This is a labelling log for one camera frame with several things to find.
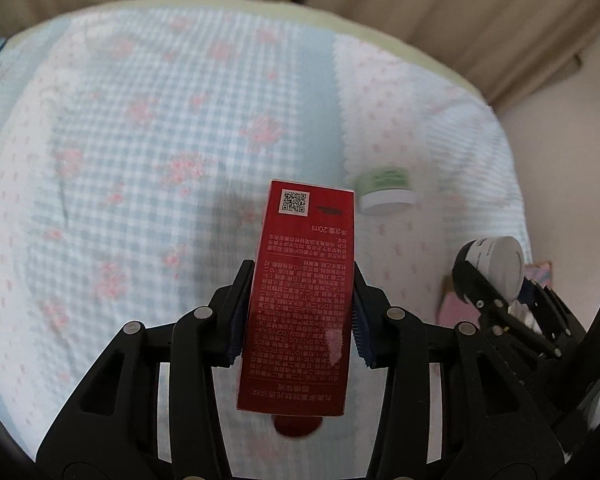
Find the green jar white lid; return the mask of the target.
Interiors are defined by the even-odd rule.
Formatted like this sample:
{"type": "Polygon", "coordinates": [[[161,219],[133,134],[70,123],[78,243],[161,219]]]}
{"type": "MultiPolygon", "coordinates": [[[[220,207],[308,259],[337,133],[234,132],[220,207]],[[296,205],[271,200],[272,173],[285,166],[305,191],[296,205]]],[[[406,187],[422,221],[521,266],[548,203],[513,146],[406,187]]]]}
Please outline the green jar white lid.
{"type": "Polygon", "coordinates": [[[354,181],[354,190],[358,210],[363,214],[396,214],[417,202],[410,175],[399,166],[362,172],[354,181]]]}

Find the checkered floral bed sheet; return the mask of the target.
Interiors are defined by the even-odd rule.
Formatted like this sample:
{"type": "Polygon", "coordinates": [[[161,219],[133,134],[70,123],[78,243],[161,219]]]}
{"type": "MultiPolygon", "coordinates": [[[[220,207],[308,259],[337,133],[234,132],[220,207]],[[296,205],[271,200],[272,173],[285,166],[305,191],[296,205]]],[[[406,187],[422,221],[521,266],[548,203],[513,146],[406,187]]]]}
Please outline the checkered floral bed sheet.
{"type": "Polygon", "coordinates": [[[527,244],[492,108],[410,47],[311,12],[145,0],[54,18],[0,52],[0,419],[27,456],[125,322],[177,320],[256,255],[274,180],[417,200],[358,214],[370,284],[423,321],[468,240],[527,244]]]}

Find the red cardboard box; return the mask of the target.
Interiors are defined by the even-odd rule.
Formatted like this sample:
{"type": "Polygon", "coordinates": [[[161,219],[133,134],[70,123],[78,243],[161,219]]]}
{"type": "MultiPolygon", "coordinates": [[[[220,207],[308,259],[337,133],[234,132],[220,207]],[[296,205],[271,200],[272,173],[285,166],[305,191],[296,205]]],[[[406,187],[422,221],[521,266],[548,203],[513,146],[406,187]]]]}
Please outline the red cardboard box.
{"type": "Polygon", "coordinates": [[[254,266],[238,410],[343,414],[353,274],[353,193],[273,181],[254,266]]]}

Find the white round jar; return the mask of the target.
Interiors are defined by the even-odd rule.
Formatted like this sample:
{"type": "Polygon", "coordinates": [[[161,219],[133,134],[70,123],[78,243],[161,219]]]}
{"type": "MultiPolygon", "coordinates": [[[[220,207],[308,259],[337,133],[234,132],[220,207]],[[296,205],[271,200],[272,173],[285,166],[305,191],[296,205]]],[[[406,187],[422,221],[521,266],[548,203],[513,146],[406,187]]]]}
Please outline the white round jar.
{"type": "Polygon", "coordinates": [[[511,304],[524,280],[524,254],[515,237],[499,236],[474,240],[465,259],[511,304]]]}

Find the red cap small bottle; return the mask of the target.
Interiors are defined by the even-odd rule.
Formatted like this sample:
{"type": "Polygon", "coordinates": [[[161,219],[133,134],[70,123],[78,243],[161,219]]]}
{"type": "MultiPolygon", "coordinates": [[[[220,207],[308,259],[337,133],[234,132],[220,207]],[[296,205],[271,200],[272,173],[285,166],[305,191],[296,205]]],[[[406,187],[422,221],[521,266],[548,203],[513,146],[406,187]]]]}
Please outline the red cap small bottle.
{"type": "Polygon", "coordinates": [[[314,434],[323,425],[323,419],[317,416],[273,415],[275,431],[289,439],[302,439],[314,434]]]}

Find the cardboard storage box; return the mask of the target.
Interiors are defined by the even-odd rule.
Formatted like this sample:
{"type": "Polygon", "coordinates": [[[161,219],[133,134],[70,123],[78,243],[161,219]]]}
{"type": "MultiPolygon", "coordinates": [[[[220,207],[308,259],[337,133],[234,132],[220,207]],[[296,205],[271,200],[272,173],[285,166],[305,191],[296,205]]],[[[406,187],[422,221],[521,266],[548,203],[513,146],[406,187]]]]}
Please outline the cardboard storage box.
{"type": "Polygon", "coordinates": [[[518,296],[507,301],[494,287],[495,283],[483,276],[473,264],[467,261],[455,263],[451,276],[444,284],[436,323],[445,327],[453,327],[464,321],[478,325],[481,315],[495,312],[509,314],[539,332],[538,323],[530,310],[530,285],[532,282],[541,286],[553,284],[553,266],[549,261],[526,264],[521,277],[518,296]]]}

